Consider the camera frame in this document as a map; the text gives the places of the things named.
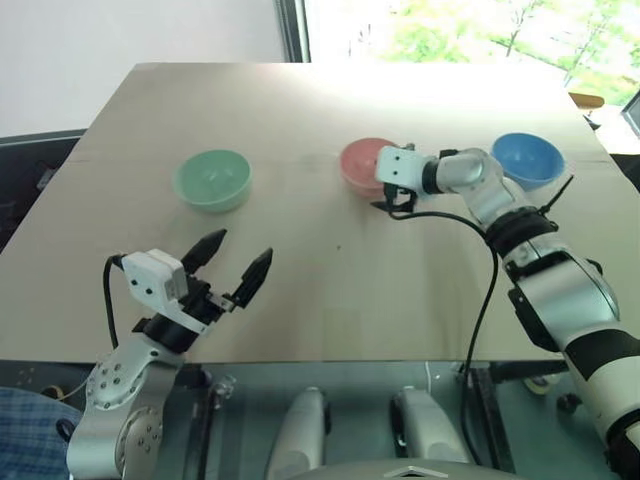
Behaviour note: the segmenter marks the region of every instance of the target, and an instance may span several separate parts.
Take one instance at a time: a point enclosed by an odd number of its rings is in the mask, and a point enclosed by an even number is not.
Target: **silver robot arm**
[[[509,299],[531,341],[564,355],[581,398],[623,479],[640,478],[640,341],[619,322],[600,266],[576,255],[558,227],[505,178],[500,164],[471,148],[441,158],[384,147],[376,176],[388,194],[457,193],[503,261]]]
[[[225,312],[246,307],[271,265],[268,249],[249,266],[233,294],[211,292],[194,273],[213,257],[225,234],[220,230],[203,238],[181,261],[160,250],[112,257],[132,296],[157,313],[141,321],[90,373],[84,415],[67,451],[73,478],[152,477],[164,403],[183,353]]]

